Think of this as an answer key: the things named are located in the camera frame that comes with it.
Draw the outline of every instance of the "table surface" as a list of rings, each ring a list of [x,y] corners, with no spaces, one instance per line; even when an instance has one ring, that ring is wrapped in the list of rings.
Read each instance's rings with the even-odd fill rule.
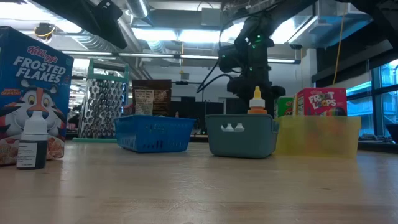
[[[67,142],[41,170],[0,167],[0,223],[398,223],[398,156],[233,159],[208,145],[136,154]]]

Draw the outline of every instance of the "pipe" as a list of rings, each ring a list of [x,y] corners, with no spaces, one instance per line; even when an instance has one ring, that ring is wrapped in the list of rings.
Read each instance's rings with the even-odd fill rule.
[[[149,5],[146,0],[127,0],[127,7],[135,18],[145,18],[149,14]]]

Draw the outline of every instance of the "cereal box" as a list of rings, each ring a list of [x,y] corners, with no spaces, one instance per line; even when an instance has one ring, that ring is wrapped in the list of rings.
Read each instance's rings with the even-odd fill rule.
[[[63,157],[72,66],[72,57],[0,26],[0,165],[16,163],[33,111],[47,122],[47,158]]]
[[[293,112],[293,97],[281,96],[275,100],[274,104],[275,118],[292,115],[292,112]]]
[[[296,115],[347,116],[344,88],[305,88],[295,97]]]

